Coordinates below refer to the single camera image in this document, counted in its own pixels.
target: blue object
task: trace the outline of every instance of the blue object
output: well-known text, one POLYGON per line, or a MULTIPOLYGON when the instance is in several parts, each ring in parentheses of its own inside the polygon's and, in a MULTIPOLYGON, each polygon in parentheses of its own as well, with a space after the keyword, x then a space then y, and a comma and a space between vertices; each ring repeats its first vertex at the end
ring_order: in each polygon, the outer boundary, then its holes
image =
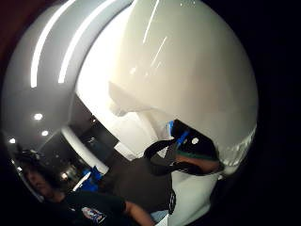
POLYGON ((177 140, 177 148, 180 147, 180 145, 184 142, 184 140, 186 139, 187 135, 189 134, 189 131, 185 131, 182 133, 181 137, 178 138, 177 140))
POLYGON ((91 168, 90 170, 85 169, 83 171, 84 175, 90 172, 88 178, 77 188, 78 190, 89 190, 89 191, 97 191, 98 190, 98 182, 102 179, 103 175, 97 170, 96 166, 91 168))

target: white helmet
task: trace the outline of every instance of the white helmet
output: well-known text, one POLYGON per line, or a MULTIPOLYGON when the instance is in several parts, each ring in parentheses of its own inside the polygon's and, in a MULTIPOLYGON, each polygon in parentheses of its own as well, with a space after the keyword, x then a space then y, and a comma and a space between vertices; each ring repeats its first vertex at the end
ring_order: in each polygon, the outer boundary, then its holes
POLYGON ((158 137, 179 119, 214 142, 226 174, 239 165, 258 94, 242 44, 214 11, 199 1, 135 1, 116 59, 112 109, 138 112, 158 137))

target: black shirt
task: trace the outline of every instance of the black shirt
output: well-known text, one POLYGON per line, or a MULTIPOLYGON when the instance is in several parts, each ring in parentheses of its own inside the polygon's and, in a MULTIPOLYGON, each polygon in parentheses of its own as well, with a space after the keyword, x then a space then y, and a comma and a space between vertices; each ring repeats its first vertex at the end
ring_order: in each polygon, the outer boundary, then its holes
POLYGON ((60 203, 52 203, 52 208, 63 218, 76 226, 89 225, 136 225, 123 214, 123 198, 90 191, 74 191, 66 195, 60 203))

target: dark background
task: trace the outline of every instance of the dark background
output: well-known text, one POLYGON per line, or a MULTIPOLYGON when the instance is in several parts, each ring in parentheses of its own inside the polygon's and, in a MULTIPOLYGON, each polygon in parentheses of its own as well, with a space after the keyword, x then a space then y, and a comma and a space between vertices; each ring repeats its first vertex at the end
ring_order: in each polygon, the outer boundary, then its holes
MULTIPOLYGON (((0 84, 12 51, 31 22, 52 0, 2 0, 0 3, 0 84)), ((289 46, 300 25, 291 2, 261 0, 204 1, 231 26, 245 47, 259 89, 258 131, 246 164, 212 213, 197 225, 291 225, 297 217, 298 178, 292 159, 297 158, 297 71, 289 46)), ((0 150, 0 224, 68 225, 45 211, 0 150)))

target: dark hair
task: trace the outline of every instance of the dark hair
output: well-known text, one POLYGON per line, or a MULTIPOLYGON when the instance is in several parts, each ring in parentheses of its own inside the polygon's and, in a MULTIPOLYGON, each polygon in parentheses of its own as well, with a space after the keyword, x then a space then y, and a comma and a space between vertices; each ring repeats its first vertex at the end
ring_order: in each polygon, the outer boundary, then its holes
POLYGON ((14 155, 23 171, 26 171, 27 169, 37 171, 44 177, 44 179, 50 184, 50 186, 52 186, 53 188, 60 188, 61 184, 58 181, 57 177, 55 177, 55 175, 51 171, 49 171, 42 164, 42 162, 40 162, 40 155, 37 152, 33 150, 23 150, 18 151, 14 155))

